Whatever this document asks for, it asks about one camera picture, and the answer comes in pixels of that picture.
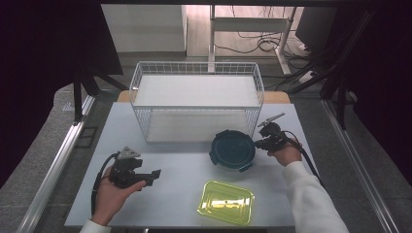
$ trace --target translucent yellow tray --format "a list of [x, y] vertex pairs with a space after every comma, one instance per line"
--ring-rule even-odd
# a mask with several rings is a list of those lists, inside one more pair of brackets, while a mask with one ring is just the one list
[[254, 194], [246, 188], [209, 181], [204, 186], [197, 211], [205, 216], [247, 225], [254, 199]]

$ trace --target metal rail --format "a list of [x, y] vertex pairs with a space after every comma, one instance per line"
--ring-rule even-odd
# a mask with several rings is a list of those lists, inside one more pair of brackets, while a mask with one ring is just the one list
[[372, 205], [373, 210], [378, 216], [379, 221], [381, 222], [385, 232], [393, 233], [399, 232], [394, 222], [394, 219], [390, 213], [389, 208], [387, 207], [385, 200], [379, 193], [378, 189], [376, 188], [373, 180], [370, 178], [369, 174], [364, 167], [361, 157], [358, 154], [357, 150], [355, 149], [349, 135], [346, 131], [342, 130], [339, 126], [339, 122], [335, 118], [336, 112], [331, 104], [330, 100], [322, 100], [322, 104], [326, 109], [327, 116], [329, 117], [336, 134], [342, 143], [343, 148], [345, 149], [349, 160], [354, 167], [355, 172], [358, 175], [360, 180], [360, 184], [363, 187], [363, 190]]
[[70, 127], [66, 138], [55, 156], [51, 168], [43, 179], [43, 182], [31, 202], [23, 220], [21, 221], [17, 232], [33, 232], [36, 228], [36, 225], [42, 216], [43, 210], [46, 208], [54, 187], [58, 182], [61, 171], [63, 170], [64, 165], [66, 164], [66, 161], [75, 146], [76, 140], [85, 125], [86, 117], [93, 103], [94, 98], [91, 96], [88, 96], [83, 103], [83, 119], [77, 125], [72, 125]]

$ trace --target dark blue container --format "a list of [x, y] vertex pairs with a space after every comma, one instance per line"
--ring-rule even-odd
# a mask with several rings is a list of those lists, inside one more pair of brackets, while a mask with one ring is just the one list
[[248, 170], [255, 158], [255, 143], [249, 135], [235, 130], [225, 130], [216, 135], [209, 152], [213, 164], [226, 168]]

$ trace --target human hand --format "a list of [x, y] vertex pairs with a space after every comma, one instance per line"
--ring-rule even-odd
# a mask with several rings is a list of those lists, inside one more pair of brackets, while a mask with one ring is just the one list
[[97, 190], [96, 207], [91, 220], [99, 225], [107, 226], [112, 217], [121, 209], [127, 197], [146, 186], [145, 181], [135, 183], [128, 188], [119, 188], [109, 181], [112, 167], [106, 169], [99, 189]]
[[286, 143], [280, 150], [268, 151], [267, 155], [275, 157], [278, 162], [285, 167], [292, 162], [302, 160], [300, 151], [291, 143]]

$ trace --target white table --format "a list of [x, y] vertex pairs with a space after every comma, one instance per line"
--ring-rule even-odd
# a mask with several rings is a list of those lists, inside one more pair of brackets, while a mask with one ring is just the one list
[[[296, 135], [312, 158], [293, 104], [265, 104], [258, 122], [285, 113], [276, 122]], [[256, 130], [253, 140], [261, 139]], [[66, 226], [82, 226], [90, 218], [91, 188], [104, 160], [125, 146], [142, 153], [143, 166], [136, 173], [161, 169], [154, 185], [131, 195], [111, 221], [112, 226], [139, 228], [236, 227], [200, 215], [196, 209], [203, 185], [210, 180], [232, 183], [255, 195], [251, 227], [293, 225], [282, 177], [283, 167], [266, 151], [257, 150], [253, 166], [240, 173], [215, 166], [208, 154], [211, 144], [146, 144], [129, 103], [115, 103], [90, 161]]]

